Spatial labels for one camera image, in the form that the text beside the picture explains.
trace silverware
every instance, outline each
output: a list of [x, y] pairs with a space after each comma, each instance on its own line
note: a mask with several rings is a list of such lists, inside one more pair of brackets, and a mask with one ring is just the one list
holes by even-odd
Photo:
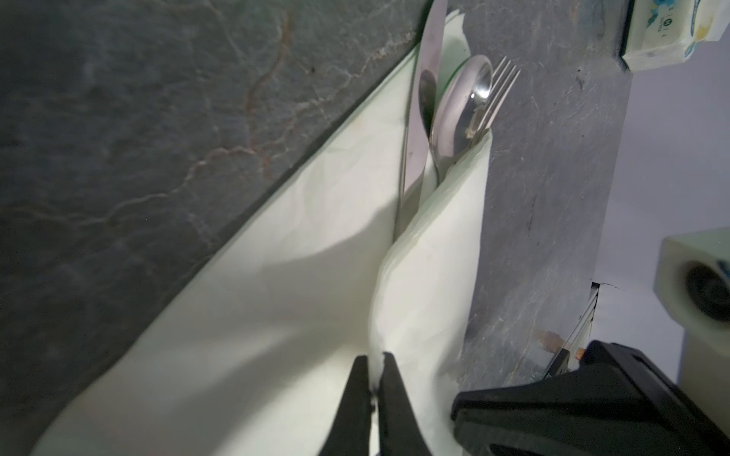
[[492, 93], [492, 64], [484, 55], [469, 57], [454, 72], [431, 126], [431, 153], [439, 183], [461, 153], [471, 148], [470, 128], [478, 126]]
[[447, 3], [447, 0], [434, 0], [420, 40], [411, 89], [406, 147], [401, 166], [401, 190], [396, 213], [395, 238], [405, 231], [408, 223], [418, 212], [420, 203], [423, 170], [430, 150], [429, 131], [436, 104], [436, 79], [439, 75]]
[[494, 70], [494, 86], [489, 96], [490, 100], [486, 105], [483, 105], [484, 113], [480, 116], [480, 122], [476, 124], [476, 128], [470, 128], [466, 133], [467, 136], [471, 137], [470, 147], [474, 147], [484, 137], [487, 131], [489, 131], [499, 108], [502, 107], [504, 99], [507, 97], [507, 94], [510, 92], [519, 75], [520, 70], [512, 64], [511, 60], [508, 60], [507, 57], [503, 57], [500, 60], [499, 65]]

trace fork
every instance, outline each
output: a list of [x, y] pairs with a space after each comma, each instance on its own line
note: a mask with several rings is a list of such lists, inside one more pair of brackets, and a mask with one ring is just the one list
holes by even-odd
[[506, 56], [502, 57], [499, 61], [499, 64], [494, 70], [494, 84], [492, 85], [492, 90], [489, 93], [489, 101], [485, 104], [486, 109], [484, 114], [482, 115], [478, 126], [474, 130], [475, 134], [469, 143], [470, 147], [474, 147], [484, 137], [486, 132], [489, 131], [499, 108], [502, 107], [504, 99], [515, 84], [517, 76], [520, 75], [520, 71], [521, 70], [518, 70], [517, 66], [514, 65]]

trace napkin fold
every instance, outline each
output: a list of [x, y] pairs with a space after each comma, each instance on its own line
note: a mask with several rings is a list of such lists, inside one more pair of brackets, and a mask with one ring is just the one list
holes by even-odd
[[[469, 56], [447, 18], [439, 81]], [[491, 135], [393, 244], [415, 51], [74, 399], [41, 455], [306, 455], [327, 436], [356, 355], [396, 355], [435, 455], [480, 247]], [[377, 429], [372, 430], [377, 442]]]

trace dark stone surface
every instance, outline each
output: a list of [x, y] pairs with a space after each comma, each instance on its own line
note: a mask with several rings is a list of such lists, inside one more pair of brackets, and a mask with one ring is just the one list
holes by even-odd
[[[412, 48], [427, 3], [0, 1], [0, 430], [32, 441], [109, 368]], [[539, 375], [535, 334], [566, 337], [587, 305], [626, 3], [451, 2], [472, 52], [522, 68], [465, 387]]]

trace knife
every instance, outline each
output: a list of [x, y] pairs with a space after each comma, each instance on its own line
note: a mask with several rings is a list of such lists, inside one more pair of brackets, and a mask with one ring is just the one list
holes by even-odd
[[447, 4], [448, 0], [434, 0], [420, 39], [408, 111], [406, 147], [401, 165], [395, 239], [405, 231], [418, 212], [420, 203], [423, 170], [430, 151], [429, 131], [436, 104], [436, 80], [439, 75]]

